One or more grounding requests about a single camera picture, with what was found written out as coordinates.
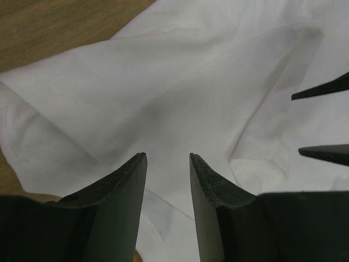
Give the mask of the white t shirt red print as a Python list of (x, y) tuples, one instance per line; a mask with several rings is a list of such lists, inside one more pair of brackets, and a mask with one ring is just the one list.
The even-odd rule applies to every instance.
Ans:
[(1, 148), (28, 190), (64, 196), (148, 157), (137, 249), (198, 261), (189, 154), (259, 194), (348, 188), (301, 157), (348, 142), (348, 1), (156, 1), (112, 39), (1, 75)]

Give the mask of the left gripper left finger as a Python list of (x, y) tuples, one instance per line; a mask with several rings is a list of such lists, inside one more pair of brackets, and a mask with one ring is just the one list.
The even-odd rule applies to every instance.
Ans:
[(147, 157), (45, 203), (1, 196), (1, 261), (133, 261)]

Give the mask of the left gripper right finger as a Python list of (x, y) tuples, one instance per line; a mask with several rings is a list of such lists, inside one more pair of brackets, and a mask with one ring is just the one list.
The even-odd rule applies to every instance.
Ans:
[(348, 261), (348, 193), (253, 195), (190, 155), (201, 261)]

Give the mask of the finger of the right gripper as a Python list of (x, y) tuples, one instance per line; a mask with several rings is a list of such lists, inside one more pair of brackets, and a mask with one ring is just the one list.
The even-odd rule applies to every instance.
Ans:
[(348, 166), (348, 145), (322, 145), (299, 148), (301, 156)]
[(305, 99), (317, 96), (324, 96), (331, 93), (338, 93), (348, 90), (348, 75), (349, 73), (345, 73), (344, 75), (327, 82), (325, 84), (321, 84), (315, 87), (312, 87), (307, 90), (303, 90), (301, 92), (295, 93), (291, 95), (291, 100)]

